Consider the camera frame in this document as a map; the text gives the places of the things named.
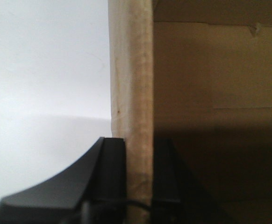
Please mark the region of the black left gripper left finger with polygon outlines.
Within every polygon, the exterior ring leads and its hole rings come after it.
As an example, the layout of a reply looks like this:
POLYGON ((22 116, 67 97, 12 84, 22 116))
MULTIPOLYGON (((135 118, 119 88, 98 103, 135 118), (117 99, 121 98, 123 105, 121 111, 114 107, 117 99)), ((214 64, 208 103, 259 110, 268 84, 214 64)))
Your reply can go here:
POLYGON ((81 208, 126 197, 126 148, 121 138, 99 138, 54 177, 0 200, 0 224, 58 224, 81 208))

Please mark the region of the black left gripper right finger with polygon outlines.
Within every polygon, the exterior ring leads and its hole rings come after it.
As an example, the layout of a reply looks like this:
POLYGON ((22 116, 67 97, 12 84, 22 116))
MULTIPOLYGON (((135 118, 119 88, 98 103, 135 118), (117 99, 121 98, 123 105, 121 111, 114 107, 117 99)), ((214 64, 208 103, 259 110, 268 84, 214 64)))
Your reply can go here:
POLYGON ((220 210, 188 167, 179 160, 170 139, 154 139, 153 224, 218 224, 220 210))

